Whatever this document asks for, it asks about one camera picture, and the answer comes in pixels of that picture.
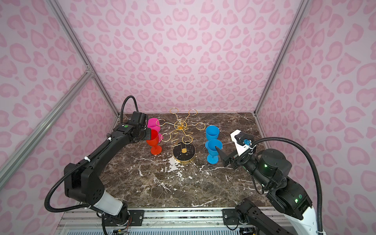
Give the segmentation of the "magenta wine glass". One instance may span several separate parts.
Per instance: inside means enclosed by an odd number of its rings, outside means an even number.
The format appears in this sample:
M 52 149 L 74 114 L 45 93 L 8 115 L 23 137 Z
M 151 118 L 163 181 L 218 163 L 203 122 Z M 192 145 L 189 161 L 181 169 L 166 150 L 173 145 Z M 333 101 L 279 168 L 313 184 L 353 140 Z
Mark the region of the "magenta wine glass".
M 148 128 L 157 131 L 159 142 L 161 142 L 161 140 L 162 140 L 162 134 L 160 134 L 161 127 L 160 127 L 160 121 L 159 121 L 159 119 L 158 118 L 150 118 L 148 120 L 148 125 L 147 126 L 148 126 Z

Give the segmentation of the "blue wine glass front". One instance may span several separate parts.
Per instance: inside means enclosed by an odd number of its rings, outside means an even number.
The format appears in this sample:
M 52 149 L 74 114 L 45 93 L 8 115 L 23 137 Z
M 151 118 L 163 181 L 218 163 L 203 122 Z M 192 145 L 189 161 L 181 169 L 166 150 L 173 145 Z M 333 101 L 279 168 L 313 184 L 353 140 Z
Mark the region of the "blue wine glass front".
M 206 142 L 206 149 L 209 153 L 207 156 L 207 161 L 212 165 L 217 164 L 219 161 L 219 153 L 216 148 L 223 148 L 223 144 L 220 140 L 212 139 Z

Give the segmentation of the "blue wine glass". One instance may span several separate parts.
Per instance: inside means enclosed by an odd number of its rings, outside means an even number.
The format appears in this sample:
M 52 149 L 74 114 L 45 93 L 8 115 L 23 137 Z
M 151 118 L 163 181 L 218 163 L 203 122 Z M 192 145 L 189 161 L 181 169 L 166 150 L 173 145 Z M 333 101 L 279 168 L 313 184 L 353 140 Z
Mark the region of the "blue wine glass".
M 212 165 L 217 164 L 219 161 L 219 153 L 216 148 L 223 148 L 223 144 L 220 140 L 212 139 L 206 142 L 206 149 L 209 153 L 207 156 L 207 161 Z
M 217 126 L 210 125 L 206 128 L 206 139 L 207 141 L 218 139 L 220 130 Z

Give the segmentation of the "red wine glass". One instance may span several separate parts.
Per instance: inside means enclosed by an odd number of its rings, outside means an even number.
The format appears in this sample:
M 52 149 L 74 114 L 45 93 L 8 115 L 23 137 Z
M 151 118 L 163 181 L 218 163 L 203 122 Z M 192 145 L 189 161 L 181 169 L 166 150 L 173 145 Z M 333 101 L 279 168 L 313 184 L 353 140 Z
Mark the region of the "red wine glass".
M 162 152 L 162 147 L 159 146 L 159 133 L 156 130 L 151 130 L 151 139 L 146 142 L 151 146 L 151 154 L 159 155 Z

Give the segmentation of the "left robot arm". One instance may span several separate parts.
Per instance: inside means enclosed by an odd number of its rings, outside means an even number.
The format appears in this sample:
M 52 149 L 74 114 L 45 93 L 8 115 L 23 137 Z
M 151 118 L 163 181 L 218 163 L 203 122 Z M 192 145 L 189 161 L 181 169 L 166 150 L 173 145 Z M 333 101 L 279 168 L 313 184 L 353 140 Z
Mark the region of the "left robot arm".
M 65 195 L 85 204 L 98 213 L 104 213 L 107 219 L 124 224 L 129 218 L 127 205 L 115 199 L 105 189 L 100 175 L 107 164 L 125 146 L 151 139 L 151 129 L 147 127 L 148 116 L 137 113 L 126 123 L 120 123 L 107 134 L 107 139 L 93 153 L 77 164 L 68 164 L 64 173 L 72 174 L 64 180 Z

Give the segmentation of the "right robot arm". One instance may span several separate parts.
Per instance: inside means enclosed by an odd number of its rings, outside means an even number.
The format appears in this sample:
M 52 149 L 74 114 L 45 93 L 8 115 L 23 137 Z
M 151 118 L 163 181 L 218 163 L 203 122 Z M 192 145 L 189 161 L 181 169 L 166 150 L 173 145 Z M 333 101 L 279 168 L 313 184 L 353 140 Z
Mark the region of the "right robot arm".
M 306 190 L 292 180 L 288 174 L 291 162 L 278 150 L 266 149 L 252 154 L 250 150 L 241 156 L 237 151 L 227 155 L 218 150 L 224 165 L 244 167 L 255 182 L 261 184 L 267 192 L 267 199 L 275 210 L 282 213 L 299 235 L 323 235 L 325 232 L 319 225 L 318 212 Z M 229 225 L 252 225 L 265 235 L 288 235 L 290 232 L 264 214 L 250 198 L 245 198 L 235 209 L 223 210 L 223 223 Z

